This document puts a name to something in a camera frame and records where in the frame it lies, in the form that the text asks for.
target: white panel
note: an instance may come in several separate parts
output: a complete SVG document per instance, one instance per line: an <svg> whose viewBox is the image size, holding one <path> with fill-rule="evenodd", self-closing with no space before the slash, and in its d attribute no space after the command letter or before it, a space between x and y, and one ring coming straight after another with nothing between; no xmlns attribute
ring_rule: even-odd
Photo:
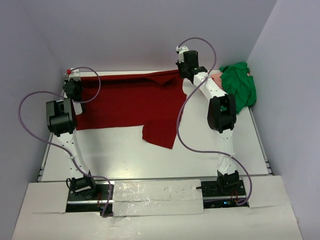
<svg viewBox="0 0 320 240"><path fill-rule="evenodd" d="M38 178L46 144L20 126L18 106L34 91L59 93L59 64L41 38L19 0L0 0L0 239L14 232L28 184ZM55 97L33 95L22 106L22 119L36 135L48 139L46 101Z"/></svg>
<svg viewBox="0 0 320 240"><path fill-rule="evenodd" d="M39 190L32 195L41 199L57 189L57 195L66 196L65 190L57 187L60 184L35 183ZM262 194L264 189L255 187L254 191ZM204 214L195 215L108 218L101 218L98 212L33 213L37 204L31 198L24 200L13 240L302 240L287 204L205 209Z"/></svg>
<svg viewBox="0 0 320 240"><path fill-rule="evenodd" d="M62 66L97 70L175 68L176 46L210 41L218 64L246 61L277 0L22 0ZM200 60L210 48L192 41Z"/></svg>
<svg viewBox="0 0 320 240"><path fill-rule="evenodd" d="M109 75L126 73L108 72ZM93 76L92 73L81 75ZM183 91L186 94L190 94L194 88L190 81L184 81ZM192 96L180 122L181 137L195 149L223 151L223 139L207 123L208 105L206 97L200 91ZM173 149L150 144L142 139L142 128L143 126L134 126L78 131L78 143L91 173L114 180L217 176L217 154L191 152L178 138L175 139ZM58 143L55 136L52 142ZM247 107L237 115L233 150L235 157L251 175L268 174ZM245 174L239 166L238 170L241 175ZM50 147L42 181L64 181L69 177L66 154L61 149Z"/></svg>
<svg viewBox="0 0 320 240"><path fill-rule="evenodd" d="M137 202L149 200L202 200L201 182L195 180L116 181L114 201Z"/></svg>
<svg viewBox="0 0 320 240"><path fill-rule="evenodd" d="M66 211L68 188L65 182L30 183L24 201L32 203L21 212L30 213L64 213Z"/></svg>
<svg viewBox="0 0 320 240"><path fill-rule="evenodd" d="M194 215L204 213L204 203L198 200L116 201L114 216Z"/></svg>
<svg viewBox="0 0 320 240"><path fill-rule="evenodd" d="M254 176L252 179L252 194L248 201L250 208L290 205L281 176ZM243 183L248 194L250 183L244 177Z"/></svg>
<svg viewBox="0 0 320 240"><path fill-rule="evenodd" d="M278 0L248 59L256 124L305 240L320 236L319 9L319 0Z"/></svg>

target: cable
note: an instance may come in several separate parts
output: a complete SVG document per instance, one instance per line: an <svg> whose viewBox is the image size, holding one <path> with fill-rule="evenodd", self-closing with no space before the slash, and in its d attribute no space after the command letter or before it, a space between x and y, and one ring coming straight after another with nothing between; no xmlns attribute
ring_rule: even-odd
<svg viewBox="0 0 320 240"><path fill-rule="evenodd" d="M238 201L238 198L239 198L238 192L237 192L237 190L236 190L236 189L234 189L234 192L235 192L235 195L236 195L235 200L236 200L236 201Z"/></svg>
<svg viewBox="0 0 320 240"><path fill-rule="evenodd" d="M210 73L211 71L214 69L214 67L216 66L216 63L217 63L217 54L216 54L216 50L215 48L211 45L210 42L208 42L207 40L201 38L201 37L190 37L186 40L184 40L182 43L180 43L180 45L178 47L180 47L182 44L184 44L185 42L189 41L189 40L192 40L192 39L197 39L197 40L201 40L205 43L207 43L212 51L213 51L213 54L214 54L214 63L212 65L212 67L210 68L210 70L208 71L208 74L207 76L205 77L205 79L203 80L203 82L201 82L192 92L191 94L186 98L186 100L184 101L184 103L182 104L181 106L181 109L180 109L180 112L178 114L178 118L176 120L176 134L178 136L178 139L180 141L180 143L188 150L192 151L192 152L195 152L195 153L202 153L202 154L221 154L221 155L225 155L227 157L230 157L232 158L237 164L240 165L240 167L244 170L245 174L247 175L248 179L249 179L249 182L250 182L250 189L249 189L249 194L247 195L247 197L243 200L239 200L236 204L238 206L241 206L241 205L244 205L250 198L251 196L251 193L252 193L252 180L251 180L251 177L247 171L247 169L241 164L241 162L239 162L234 156L230 155L229 153L226 153L226 152L223 152L223 151L203 151L203 150L196 150L196 149L193 149L191 147L189 147L188 145L186 145L184 143L184 141L182 140L181 136L180 136L180 132L179 132L179 123L180 123L180 120L181 120L181 116L182 116L182 113L184 111L184 108L186 106L186 103L189 101L189 99L192 97L192 95L208 80L208 77L210 76Z"/></svg>
<svg viewBox="0 0 320 240"><path fill-rule="evenodd" d="M65 184L68 187L68 189L70 189L70 186L68 185L68 180L70 181L70 184L71 184L71 179L69 177L65 180Z"/></svg>
<svg viewBox="0 0 320 240"><path fill-rule="evenodd" d="M75 103L86 104L86 103L89 103L89 102L91 102L92 100L94 100L94 99L99 95L100 90L101 90L101 79L100 79L99 74L98 74L95 70L93 70L92 68L87 67L87 66L75 67L75 68L72 68L71 71L78 70L78 69L88 69L88 70L94 72L94 74L98 77L98 81L99 81L98 91L96 92L96 94L95 94L91 99L85 100L85 101L74 101Z"/></svg>
<svg viewBox="0 0 320 240"><path fill-rule="evenodd" d="M97 199L97 207L100 208L100 201L102 199L102 196L101 196L101 192L98 192L98 199Z"/></svg>
<svg viewBox="0 0 320 240"><path fill-rule="evenodd" d="M73 68L73 70L76 70L76 69L79 69L79 68L86 68L86 69L90 69L90 70L91 70L91 68L89 68L89 67L77 67L77 68ZM97 94L98 94L99 91L100 91L100 86L101 86L100 77L99 77L99 75L98 75L94 70L92 70L92 71L98 76L98 79L99 79L99 90L98 90L98 92L97 92ZM106 178L105 176L90 175L90 174L85 173L85 172L82 171L82 169L77 165L77 163L76 163L76 161L75 161L75 159L74 159L73 154L72 154L67 148L65 148L65 147L63 147L63 146L60 146L60 145L58 145L58 144L55 144L55 143L53 143L53 142L47 141L47 140L45 140L45 139L42 139L41 137L38 137L37 135L35 135L34 133L32 133L32 132L27 128L27 126L24 124L24 122L23 122L23 120L22 120L22 118L21 118L21 108L22 108L22 105L23 105L24 101L25 101L28 97L30 97L30 96L32 96L32 95L42 94L42 93L43 93L43 94L52 94L52 95L58 96L58 97L60 97L60 98L63 98L63 96L60 96L59 94L56 94L56 93L51 92L51 91L34 91L34 92L31 92L31 93L27 94L26 96L24 96L24 98L22 98L22 100L20 101L19 106L18 106L17 115L18 115L18 120L19 120L21 126L23 127L23 129L24 129L28 134L30 134L30 135L31 135L32 137L34 137L35 139L37 139L37 140L39 140L39 141L41 141L41 142L43 142L43 143L45 143L45 144L49 144L49 145L55 146L55 147L57 147L57 148L60 148L60 149L62 149L62 150L64 150L64 151L66 151L66 153L69 154L69 156L70 156L70 158L71 158L71 160L72 160L72 163L74 164L75 168L76 168L80 173L82 173L84 176L89 177L89 178L100 178L100 179L103 179L103 180L107 181L108 184L109 184L109 194L108 194L108 198L107 198L106 204L104 205L104 208L103 208L103 210L102 210L101 216L102 216L103 218L107 218L107 217L112 216L112 215L113 215L112 213L105 216L105 212L106 212L106 209L107 209L107 206L108 206L108 204L109 204L109 201L110 201L110 198L111 198L111 194L112 194L112 184L111 184L111 182L109 181L109 179ZM91 98L90 100L83 101L83 102L81 102L81 103L88 103L88 102L92 101L93 99L95 99L95 98L97 97L97 94L96 94L93 98Z"/></svg>

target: pink cloth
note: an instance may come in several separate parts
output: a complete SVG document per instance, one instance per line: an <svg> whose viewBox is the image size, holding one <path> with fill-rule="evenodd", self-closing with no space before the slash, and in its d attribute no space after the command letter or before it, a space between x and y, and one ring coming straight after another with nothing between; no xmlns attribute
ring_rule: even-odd
<svg viewBox="0 0 320 240"><path fill-rule="evenodd" d="M219 88L222 88L222 80L221 80L221 75L222 72L216 73L216 74L212 74L210 77L213 79L213 81L218 85Z"/></svg>

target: white table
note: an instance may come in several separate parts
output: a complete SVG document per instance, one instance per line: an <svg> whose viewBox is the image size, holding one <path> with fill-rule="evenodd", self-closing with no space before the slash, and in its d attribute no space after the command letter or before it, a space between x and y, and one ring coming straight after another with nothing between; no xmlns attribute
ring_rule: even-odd
<svg viewBox="0 0 320 240"><path fill-rule="evenodd" d="M99 75L141 74L152 71L99 72ZM81 76L95 76L82 72ZM184 80L183 91L195 88ZM181 137L198 150L224 150L223 140L207 123L208 101L198 91L187 103L180 123ZM195 153L185 149L176 137L173 149L142 140L143 126L88 129L77 132L83 158L93 175L111 180L216 177L217 154ZM52 142L58 144L53 136ZM245 107L238 115L233 134L235 157L251 175L266 175L268 170L250 111ZM51 146L44 157L43 182L65 181L71 177L67 155ZM245 175L238 167L239 174Z"/></svg>

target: white cable clip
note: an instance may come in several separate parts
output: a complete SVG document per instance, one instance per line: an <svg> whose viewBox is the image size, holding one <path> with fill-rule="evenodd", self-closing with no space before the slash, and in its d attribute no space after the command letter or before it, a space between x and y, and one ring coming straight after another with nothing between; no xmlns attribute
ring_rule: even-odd
<svg viewBox="0 0 320 240"><path fill-rule="evenodd" d="M235 152L233 152L233 153L230 153L230 158L232 159L232 158L234 158L235 157Z"/></svg>
<svg viewBox="0 0 320 240"><path fill-rule="evenodd" d="M71 160L74 160L74 159L76 159L76 155L73 155L73 156L70 156L70 157L68 157L68 159L71 159Z"/></svg>

